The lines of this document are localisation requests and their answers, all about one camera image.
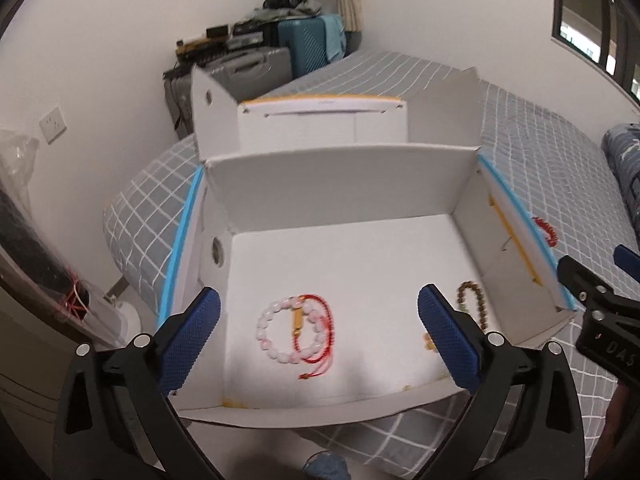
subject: window frame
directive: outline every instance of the window frame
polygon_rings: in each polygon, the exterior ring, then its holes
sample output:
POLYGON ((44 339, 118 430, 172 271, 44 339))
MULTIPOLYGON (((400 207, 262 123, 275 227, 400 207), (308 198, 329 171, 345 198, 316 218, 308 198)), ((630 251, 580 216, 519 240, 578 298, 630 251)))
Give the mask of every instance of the window frame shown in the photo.
POLYGON ((578 56, 591 63, 600 73, 612 80, 625 91, 635 102, 640 105, 640 98, 632 91, 634 70, 636 63, 640 64, 640 31, 635 28, 633 20, 625 10, 616 4, 615 16, 611 15, 609 0, 600 0, 602 9, 602 30, 600 37, 600 57, 594 61, 577 46, 562 37, 560 29, 562 25, 563 0, 554 0, 554 19, 552 37, 569 47, 578 56), (616 20, 617 37, 611 37, 611 20, 616 20), (607 59, 610 51, 610 41, 616 43, 616 68, 613 75, 607 72, 607 59))

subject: plastic bag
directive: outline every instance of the plastic bag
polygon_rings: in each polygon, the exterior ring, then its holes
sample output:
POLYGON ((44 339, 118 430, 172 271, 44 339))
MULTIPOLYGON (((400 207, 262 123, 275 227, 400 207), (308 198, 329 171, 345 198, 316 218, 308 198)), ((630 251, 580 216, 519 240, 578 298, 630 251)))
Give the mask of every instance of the plastic bag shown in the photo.
POLYGON ((0 130, 0 162, 28 212, 31 212, 28 184, 39 145, 38 139, 33 137, 0 130))

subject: window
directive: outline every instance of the window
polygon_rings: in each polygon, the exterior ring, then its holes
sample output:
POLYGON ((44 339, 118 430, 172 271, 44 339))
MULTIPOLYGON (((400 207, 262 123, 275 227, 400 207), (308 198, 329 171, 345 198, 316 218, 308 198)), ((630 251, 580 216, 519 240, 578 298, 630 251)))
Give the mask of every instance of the window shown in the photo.
POLYGON ((616 0, 556 0, 553 35, 640 102, 640 32, 616 0))

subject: gray checkered bed sheet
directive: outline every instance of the gray checkered bed sheet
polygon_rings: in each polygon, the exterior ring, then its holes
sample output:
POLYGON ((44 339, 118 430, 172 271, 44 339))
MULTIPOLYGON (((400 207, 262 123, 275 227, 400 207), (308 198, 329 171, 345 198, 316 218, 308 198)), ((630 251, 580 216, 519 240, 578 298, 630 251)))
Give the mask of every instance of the gray checkered bed sheet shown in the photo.
MULTIPOLYGON (((409 97, 457 69, 396 52, 358 52, 272 92, 376 94, 409 97)), ((618 244, 636 250, 615 177, 598 146, 561 116, 481 82, 482 152, 526 209, 558 232, 557 258, 570 254, 640 300, 640 286, 613 263, 618 244)), ((181 207, 198 163, 194 137, 143 170, 105 212, 104 231, 123 275, 157 311, 181 207)), ((574 348, 581 314, 556 336, 570 362, 582 410, 587 459, 604 426, 616 381, 574 348)), ((517 402, 510 396, 481 462, 497 453, 517 402)), ((361 424, 300 431, 319 445, 389 473, 412 478, 461 413, 466 394, 361 424)))

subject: gray suitcase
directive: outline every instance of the gray suitcase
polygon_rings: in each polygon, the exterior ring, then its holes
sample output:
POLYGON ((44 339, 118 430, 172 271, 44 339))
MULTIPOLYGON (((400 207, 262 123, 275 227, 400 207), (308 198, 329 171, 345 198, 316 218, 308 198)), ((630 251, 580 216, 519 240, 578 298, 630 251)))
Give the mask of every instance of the gray suitcase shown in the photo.
MULTIPOLYGON (((211 61, 204 70, 239 103, 260 97, 292 80, 288 48, 264 46, 232 52, 211 61)), ((164 95, 178 138, 192 134, 191 74, 165 79, 164 95)))

